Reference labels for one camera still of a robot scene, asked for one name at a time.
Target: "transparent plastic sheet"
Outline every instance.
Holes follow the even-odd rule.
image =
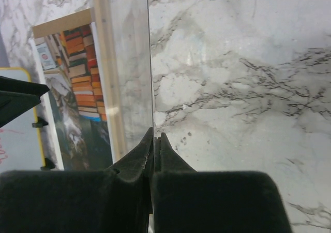
[[[116,162],[153,126],[147,0],[93,0]]]

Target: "printed photo of books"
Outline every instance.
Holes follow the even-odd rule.
[[[65,170],[112,164],[110,136],[91,25],[35,39]]]

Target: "beige strip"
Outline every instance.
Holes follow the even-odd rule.
[[[46,22],[32,28],[35,38],[56,34],[72,28],[90,24],[91,10],[85,9],[50,22]]]
[[[124,122],[122,118],[115,44],[113,39],[109,0],[94,0],[94,14],[100,46],[101,66],[105,84],[104,96],[107,119],[110,122],[114,146],[114,160],[118,161],[127,153]]]

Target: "whiteboard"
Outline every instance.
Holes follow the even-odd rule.
[[[0,68],[0,76],[30,81],[28,72],[22,68]],[[9,170],[40,170],[44,156],[38,128],[36,108],[23,113],[0,128],[0,173]]]

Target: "yellow whiteboard border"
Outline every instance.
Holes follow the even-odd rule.
[[[19,71],[23,71],[27,76],[28,82],[31,82],[31,76],[30,76],[29,72],[27,70],[25,70],[24,68],[21,68],[21,67],[0,67],[0,70],[19,70]],[[33,112],[34,112],[34,115],[35,115],[35,122],[37,122],[38,121],[38,115],[37,115],[36,107],[33,107]],[[43,154],[43,147],[42,147],[40,129],[36,128],[36,130],[37,130],[38,141],[39,141],[39,146],[40,146],[40,152],[41,152],[41,157],[42,157],[42,164],[45,166],[46,165],[45,155]]]

